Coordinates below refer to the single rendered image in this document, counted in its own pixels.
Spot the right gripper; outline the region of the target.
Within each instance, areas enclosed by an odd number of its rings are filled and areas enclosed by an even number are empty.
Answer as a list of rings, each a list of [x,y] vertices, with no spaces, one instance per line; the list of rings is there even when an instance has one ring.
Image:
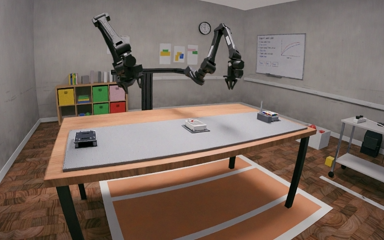
[[[118,84],[123,88],[123,90],[125,91],[126,94],[128,94],[128,89],[127,89],[127,82],[124,82],[125,80],[128,80],[128,79],[136,79],[137,80],[137,83],[138,83],[138,86],[139,88],[141,89],[141,86],[142,86],[142,81],[143,81],[143,78],[144,78],[144,75],[142,74],[141,76],[138,76],[138,77],[135,77],[134,75],[130,75],[130,76],[122,76],[120,77],[120,81],[118,82]],[[140,82],[139,82],[139,79]]]

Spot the white tube rack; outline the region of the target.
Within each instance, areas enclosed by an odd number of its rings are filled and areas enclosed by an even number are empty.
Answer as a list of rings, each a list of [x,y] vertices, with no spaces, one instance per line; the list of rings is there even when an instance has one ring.
[[[190,122],[187,122],[187,120],[186,120],[185,124],[191,130],[193,129],[193,131],[204,130],[204,129],[206,129],[206,126],[207,126],[206,124],[200,122],[199,120],[193,120],[193,123],[191,123],[191,120],[190,120]]]

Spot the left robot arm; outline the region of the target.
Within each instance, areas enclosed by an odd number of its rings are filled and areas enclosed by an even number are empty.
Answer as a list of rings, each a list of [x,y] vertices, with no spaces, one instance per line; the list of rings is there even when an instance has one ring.
[[[228,49],[229,49],[229,58],[228,61],[228,76],[236,76],[241,78],[243,76],[244,61],[241,60],[241,54],[238,51],[235,42],[232,37],[231,29],[226,26],[224,23],[220,24],[217,28],[214,29],[214,38],[208,53],[207,58],[201,63],[201,67],[196,71],[191,71],[193,77],[201,82],[205,82],[203,79],[207,73],[213,74],[216,70],[215,56],[218,50],[218,46],[221,40],[222,35],[224,35]],[[204,70],[204,71],[203,71]],[[235,71],[234,71],[235,70]]]

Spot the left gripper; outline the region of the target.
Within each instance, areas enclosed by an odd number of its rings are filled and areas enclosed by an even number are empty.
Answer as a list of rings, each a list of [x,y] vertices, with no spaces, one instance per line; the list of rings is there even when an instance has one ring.
[[[226,76],[226,75],[223,75],[223,77],[227,77],[227,78],[225,78],[225,82],[226,82],[226,84],[227,84],[227,86],[228,86],[228,89],[230,90],[230,88],[233,90],[233,88],[234,88],[234,86],[235,86],[235,84],[236,84],[236,82],[237,82],[237,79],[235,79],[235,78],[237,78],[236,76]],[[232,82],[234,81],[234,83],[233,83],[233,86],[232,86]],[[229,82],[229,84],[228,84],[228,82]]]

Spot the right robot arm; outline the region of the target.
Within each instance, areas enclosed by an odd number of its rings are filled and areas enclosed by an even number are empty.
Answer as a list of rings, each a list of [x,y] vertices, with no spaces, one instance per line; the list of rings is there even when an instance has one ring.
[[[136,77],[141,76],[142,74],[142,65],[136,65],[136,59],[131,55],[131,47],[129,43],[126,43],[125,40],[120,38],[111,25],[107,22],[110,21],[108,13],[101,13],[93,17],[92,22],[95,27],[98,27],[100,32],[103,35],[103,38],[111,52],[113,57],[112,65],[118,77],[117,80],[120,81],[121,76],[130,76],[135,75]],[[112,42],[111,42],[112,41]],[[123,57],[123,58],[122,58]],[[122,61],[118,63],[119,61]],[[118,64],[117,64],[118,63]],[[127,66],[127,67],[123,67]],[[124,72],[124,73],[123,73]]]

